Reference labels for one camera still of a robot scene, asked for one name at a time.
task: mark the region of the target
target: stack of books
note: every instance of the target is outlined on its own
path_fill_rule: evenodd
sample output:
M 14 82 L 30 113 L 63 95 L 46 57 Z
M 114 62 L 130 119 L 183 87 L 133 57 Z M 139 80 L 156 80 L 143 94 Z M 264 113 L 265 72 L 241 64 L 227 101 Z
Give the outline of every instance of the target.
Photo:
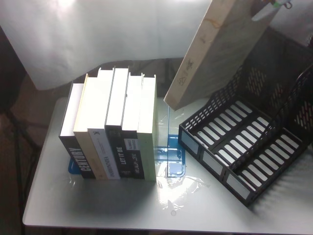
M 83 178 L 156 180 L 156 89 L 128 69 L 72 84 L 59 138 Z

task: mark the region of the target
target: book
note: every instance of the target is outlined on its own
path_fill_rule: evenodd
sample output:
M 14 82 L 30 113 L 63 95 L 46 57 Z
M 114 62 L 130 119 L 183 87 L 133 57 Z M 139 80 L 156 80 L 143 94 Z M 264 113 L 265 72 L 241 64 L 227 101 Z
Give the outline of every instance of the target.
M 82 177 L 95 179 L 92 168 L 73 132 L 83 87 L 82 83 L 72 83 L 59 138 L 72 160 L 78 165 Z
M 107 179 L 107 175 L 87 129 L 90 123 L 89 119 L 93 115 L 93 110 L 98 108 L 98 103 L 91 102 L 94 93 L 94 79 L 96 78 L 88 77 L 88 74 L 86 74 L 73 132 L 96 179 L 105 180 Z
M 105 131 L 109 139 L 120 177 L 133 176 L 132 160 L 126 156 L 122 122 L 128 83 L 128 69 L 115 69 Z
M 164 101 L 177 110 L 224 87 L 275 12 L 253 21 L 254 0 L 212 0 Z
M 113 70 L 101 70 L 100 68 L 98 77 L 92 78 L 92 80 L 89 81 L 90 84 L 88 85 L 93 85 L 92 96 L 89 99 L 90 105 L 93 106 L 93 109 L 92 115 L 89 116 L 86 127 L 107 178 L 118 180 L 120 177 L 110 143 L 104 129 L 112 88 L 113 72 Z
M 145 180 L 156 180 L 154 147 L 157 141 L 157 87 L 155 77 L 143 77 L 137 129 Z
M 126 157 L 132 160 L 133 177 L 136 179 L 145 178 L 137 138 L 142 77 L 143 75 L 130 76 L 129 74 L 122 123 L 122 135 L 126 147 Z

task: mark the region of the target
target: white backdrop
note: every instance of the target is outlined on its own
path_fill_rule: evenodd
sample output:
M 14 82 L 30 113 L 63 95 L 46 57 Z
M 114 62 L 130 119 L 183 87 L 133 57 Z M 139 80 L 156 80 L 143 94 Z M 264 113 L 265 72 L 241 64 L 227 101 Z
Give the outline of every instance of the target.
M 183 57 L 211 0 L 0 0 L 0 25 L 39 90 L 118 60 Z M 313 0 L 271 26 L 306 44 Z

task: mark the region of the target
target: bookend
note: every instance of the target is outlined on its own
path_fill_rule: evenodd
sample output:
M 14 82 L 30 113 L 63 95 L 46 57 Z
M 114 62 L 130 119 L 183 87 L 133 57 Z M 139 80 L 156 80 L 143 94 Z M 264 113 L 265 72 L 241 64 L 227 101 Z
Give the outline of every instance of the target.
M 311 49 L 268 29 L 179 126 L 179 144 L 246 206 L 313 141 L 312 63 Z

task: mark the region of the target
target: magazine rack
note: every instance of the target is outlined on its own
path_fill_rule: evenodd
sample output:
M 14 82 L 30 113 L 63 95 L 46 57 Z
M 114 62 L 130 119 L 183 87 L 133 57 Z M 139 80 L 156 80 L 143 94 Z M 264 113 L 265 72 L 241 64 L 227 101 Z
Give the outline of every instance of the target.
M 313 51 L 268 29 L 179 143 L 244 205 L 313 140 Z

